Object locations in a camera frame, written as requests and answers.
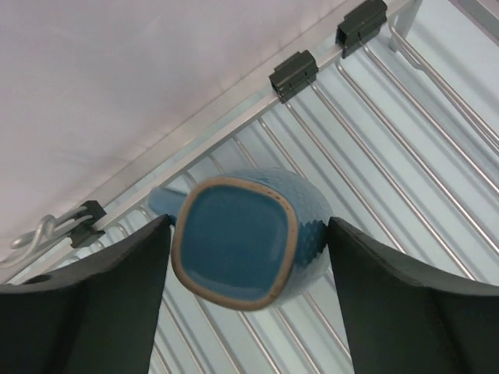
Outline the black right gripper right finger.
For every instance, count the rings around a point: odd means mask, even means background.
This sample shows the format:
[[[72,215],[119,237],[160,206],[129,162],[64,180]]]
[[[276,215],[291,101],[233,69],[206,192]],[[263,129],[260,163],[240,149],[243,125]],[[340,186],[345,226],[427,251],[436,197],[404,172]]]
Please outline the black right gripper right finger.
[[[357,373],[496,373],[498,288],[429,266],[329,220],[334,282]]]

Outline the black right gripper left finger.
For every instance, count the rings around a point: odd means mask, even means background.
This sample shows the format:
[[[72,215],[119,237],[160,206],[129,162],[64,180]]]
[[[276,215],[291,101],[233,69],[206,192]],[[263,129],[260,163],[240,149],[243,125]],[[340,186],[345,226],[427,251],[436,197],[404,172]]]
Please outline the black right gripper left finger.
[[[77,262],[2,285],[2,372],[148,372],[170,227],[158,217]]]

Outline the blue patterned mug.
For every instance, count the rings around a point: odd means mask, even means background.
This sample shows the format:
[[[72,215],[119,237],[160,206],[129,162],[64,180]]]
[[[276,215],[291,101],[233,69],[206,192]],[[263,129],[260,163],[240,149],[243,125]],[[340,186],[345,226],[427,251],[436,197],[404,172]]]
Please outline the blue patterned mug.
[[[239,311],[281,304],[330,265],[324,194],[279,168],[227,172],[190,192],[156,187],[147,198],[174,222],[172,269],[195,295]]]

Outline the clear acrylic dish rack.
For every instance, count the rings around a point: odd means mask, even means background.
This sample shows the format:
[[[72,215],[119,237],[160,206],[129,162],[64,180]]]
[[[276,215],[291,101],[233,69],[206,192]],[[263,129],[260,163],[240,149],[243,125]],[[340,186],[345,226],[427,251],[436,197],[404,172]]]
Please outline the clear acrylic dish rack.
[[[19,283],[153,220],[147,195],[245,168],[301,174],[336,215],[443,270],[498,281],[498,43],[458,1],[389,1],[348,58],[354,1],[4,1],[1,261],[87,200],[106,215],[7,269]],[[295,54],[316,80],[285,104]]]

